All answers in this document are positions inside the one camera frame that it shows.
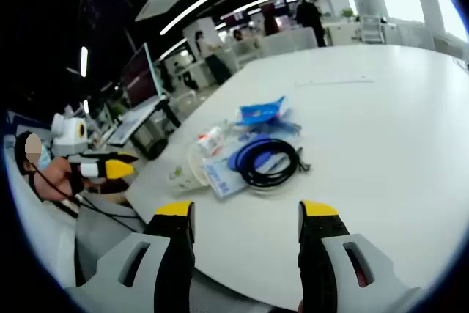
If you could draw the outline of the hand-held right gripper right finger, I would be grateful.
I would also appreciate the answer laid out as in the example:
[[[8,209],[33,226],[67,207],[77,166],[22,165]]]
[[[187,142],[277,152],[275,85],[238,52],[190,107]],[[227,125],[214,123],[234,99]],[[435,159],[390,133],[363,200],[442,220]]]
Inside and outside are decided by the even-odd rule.
[[[330,205],[300,201],[298,242],[302,312],[408,312],[421,297],[421,288],[405,285],[392,260],[349,233]]]

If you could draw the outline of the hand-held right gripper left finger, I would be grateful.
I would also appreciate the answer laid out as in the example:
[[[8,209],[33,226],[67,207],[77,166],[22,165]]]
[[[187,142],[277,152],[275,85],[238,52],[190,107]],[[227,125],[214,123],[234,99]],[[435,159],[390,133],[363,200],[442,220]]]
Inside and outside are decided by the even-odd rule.
[[[97,261],[94,276],[67,293],[83,312],[189,312],[194,203],[159,208],[142,233]]]

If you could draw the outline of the person's left hand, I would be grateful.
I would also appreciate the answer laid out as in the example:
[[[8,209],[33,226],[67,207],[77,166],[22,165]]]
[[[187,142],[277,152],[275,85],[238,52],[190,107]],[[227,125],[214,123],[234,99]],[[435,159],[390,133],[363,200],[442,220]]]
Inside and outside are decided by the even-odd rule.
[[[53,186],[48,187],[47,199],[60,201],[79,194],[84,189],[79,165],[63,157],[54,158],[43,172]]]

